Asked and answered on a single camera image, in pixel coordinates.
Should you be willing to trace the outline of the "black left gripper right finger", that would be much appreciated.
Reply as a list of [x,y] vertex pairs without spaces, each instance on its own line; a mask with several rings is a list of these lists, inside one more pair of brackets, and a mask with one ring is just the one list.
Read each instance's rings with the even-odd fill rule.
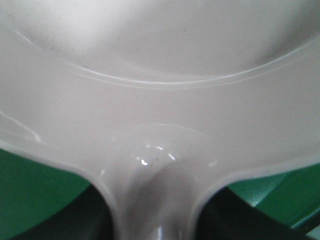
[[308,237],[250,206],[225,187],[199,216],[201,240],[306,240]]

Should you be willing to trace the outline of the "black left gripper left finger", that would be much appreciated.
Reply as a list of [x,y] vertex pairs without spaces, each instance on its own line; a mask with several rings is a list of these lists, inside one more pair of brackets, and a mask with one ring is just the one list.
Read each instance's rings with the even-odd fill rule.
[[100,192],[90,185],[70,204],[15,240],[113,240],[110,210]]

